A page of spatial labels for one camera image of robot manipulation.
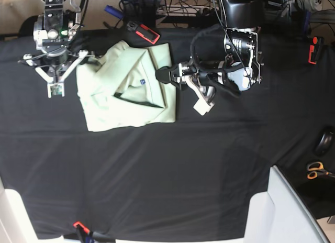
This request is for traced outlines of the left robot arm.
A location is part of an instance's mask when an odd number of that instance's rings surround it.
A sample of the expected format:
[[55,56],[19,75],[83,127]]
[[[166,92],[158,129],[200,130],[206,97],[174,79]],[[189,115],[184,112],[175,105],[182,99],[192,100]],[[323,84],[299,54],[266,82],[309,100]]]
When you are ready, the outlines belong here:
[[[156,79],[178,89],[195,86],[207,101],[217,90],[239,97],[255,83],[261,82],[259,31],[264,18],[261,0],[211,0],[218,23],[199,31],[190,43],[190,60],[171,67],[162,67]],[[197,52],[198,40],[222,31],[225,58],[202,61]]]

